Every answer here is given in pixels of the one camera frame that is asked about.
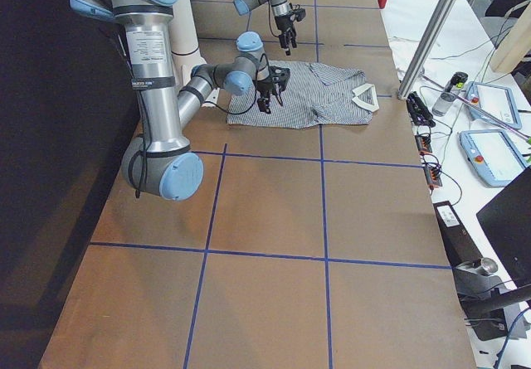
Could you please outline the lower teach pendant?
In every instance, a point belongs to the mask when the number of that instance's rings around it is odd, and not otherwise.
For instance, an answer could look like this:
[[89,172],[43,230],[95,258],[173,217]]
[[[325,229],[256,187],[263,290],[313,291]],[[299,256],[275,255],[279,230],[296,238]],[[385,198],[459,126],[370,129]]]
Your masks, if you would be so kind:
[[528,164],[503,129],[459,133],[467,160],[487,187],[506,187]]

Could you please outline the aluminium frame post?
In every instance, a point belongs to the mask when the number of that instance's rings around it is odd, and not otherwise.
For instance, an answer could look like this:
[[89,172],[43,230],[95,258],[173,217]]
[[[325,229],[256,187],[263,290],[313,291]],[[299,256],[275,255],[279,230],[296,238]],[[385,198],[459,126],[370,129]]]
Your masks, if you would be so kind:
[[435,44],[436,38],[439,36],[441,29],[448,18],[451,9],[456,0],[438,0],[434,12],[426,26],[426,29],[421,37],[418,47],[415,51],[412,61],[408,66],[402,83],[397,91],[397,97],[400,100],[405,100],[417,77],[421,73],[421,68],[424,66],[432,47]]

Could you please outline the black monitor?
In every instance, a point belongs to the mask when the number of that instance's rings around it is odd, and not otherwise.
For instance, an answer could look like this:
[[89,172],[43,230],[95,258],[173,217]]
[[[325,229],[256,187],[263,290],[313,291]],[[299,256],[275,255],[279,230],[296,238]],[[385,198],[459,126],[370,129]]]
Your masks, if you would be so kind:
[[530,283],[530,216],[529,168],[476,214],[494,252],[518,286]]

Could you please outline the black box with label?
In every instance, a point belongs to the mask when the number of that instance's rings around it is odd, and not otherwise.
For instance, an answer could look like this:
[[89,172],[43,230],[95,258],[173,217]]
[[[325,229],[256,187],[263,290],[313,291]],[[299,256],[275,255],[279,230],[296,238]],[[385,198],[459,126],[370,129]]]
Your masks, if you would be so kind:
[[456,267],[480,259],[482,254],[451,203],[441,201],[433,206],[450,265]]

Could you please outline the teach pendant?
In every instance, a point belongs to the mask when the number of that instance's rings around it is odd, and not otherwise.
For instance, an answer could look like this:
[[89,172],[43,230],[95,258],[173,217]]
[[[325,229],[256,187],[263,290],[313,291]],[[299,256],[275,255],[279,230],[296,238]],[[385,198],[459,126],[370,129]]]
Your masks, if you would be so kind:
[[518,108],[510,88],[471,82],[466,91],[466,98],[470,102],[477,98],[477,108],[490,113],[515,129],[522,128]]
[[487,187],[506,187],[528,164],[503,129],[459,133],[467,160]]

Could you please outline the navy white striped polo shirt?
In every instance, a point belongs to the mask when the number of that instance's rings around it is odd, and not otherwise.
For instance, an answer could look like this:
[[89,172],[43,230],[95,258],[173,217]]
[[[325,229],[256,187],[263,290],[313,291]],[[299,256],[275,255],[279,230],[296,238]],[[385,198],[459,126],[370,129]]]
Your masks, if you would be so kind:
[[364,72],[320,62],[272,61],[273,66],[290,70],[290,80],[281,93],[283,104],[270,101],[270,113],[251,105],[254,91],[233,96],[229,104],[229,124],[303,129],[318,124],[369,124],[379,109],[376,88]]

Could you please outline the upper teach pendant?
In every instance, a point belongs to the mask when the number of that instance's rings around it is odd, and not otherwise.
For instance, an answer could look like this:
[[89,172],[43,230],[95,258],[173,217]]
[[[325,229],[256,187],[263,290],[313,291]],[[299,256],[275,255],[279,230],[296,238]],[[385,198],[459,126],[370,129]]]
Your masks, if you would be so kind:
[[477,98],[477,108],[490,113],[515,129],[522,128],[518,108],[510,88],[471,82],[466,91],[466,98],[470,102]]

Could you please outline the wooden beam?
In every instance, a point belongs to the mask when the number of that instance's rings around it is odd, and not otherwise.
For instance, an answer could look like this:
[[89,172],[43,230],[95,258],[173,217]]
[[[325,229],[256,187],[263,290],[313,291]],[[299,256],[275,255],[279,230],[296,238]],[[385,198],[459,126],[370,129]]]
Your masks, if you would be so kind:
[[530,51],[530,5],[524,9],[509,34],[493,54],[490,67],[494,72],[510,73]]

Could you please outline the orange black electronics board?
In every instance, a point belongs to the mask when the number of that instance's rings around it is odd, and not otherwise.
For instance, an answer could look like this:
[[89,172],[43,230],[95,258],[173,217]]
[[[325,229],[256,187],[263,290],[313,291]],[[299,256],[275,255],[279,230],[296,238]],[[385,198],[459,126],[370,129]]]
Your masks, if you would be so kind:
[[431,191],[442,186],[442,166],[439,159],[432,152],[431,135],[417,134],[414,136],[423,167],[426,184]]

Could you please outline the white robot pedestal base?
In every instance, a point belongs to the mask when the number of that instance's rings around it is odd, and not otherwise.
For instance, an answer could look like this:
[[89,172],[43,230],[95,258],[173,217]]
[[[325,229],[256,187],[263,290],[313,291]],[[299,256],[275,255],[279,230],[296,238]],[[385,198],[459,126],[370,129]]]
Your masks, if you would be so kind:
[[192,68],[207,62],[202,57],[190,0],[176,0],[168,24],[173,88],[179,91],[191,79]]

